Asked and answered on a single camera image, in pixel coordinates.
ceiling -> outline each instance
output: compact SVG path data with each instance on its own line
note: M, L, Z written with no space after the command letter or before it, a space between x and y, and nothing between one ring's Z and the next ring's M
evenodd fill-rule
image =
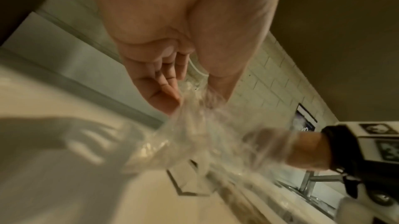
M399 0L280 0L271 31L340 121L399 120Z

